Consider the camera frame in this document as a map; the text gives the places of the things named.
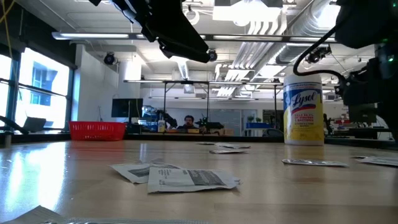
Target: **man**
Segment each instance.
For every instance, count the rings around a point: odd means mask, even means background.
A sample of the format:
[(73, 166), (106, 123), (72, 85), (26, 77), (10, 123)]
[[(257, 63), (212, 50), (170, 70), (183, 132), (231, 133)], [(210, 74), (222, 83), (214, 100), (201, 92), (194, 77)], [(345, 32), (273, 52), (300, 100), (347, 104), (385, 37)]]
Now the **man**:
[(193, 125), (194, 121), (195, 119), (193, 118), (193, 116), (186, 115), (186, 117), (184, 118), (185, 124), (183, 126), (179, 126), (177, 129), (200, 129), (201, 133), (205, 133), (206, 127), (197, 128)]

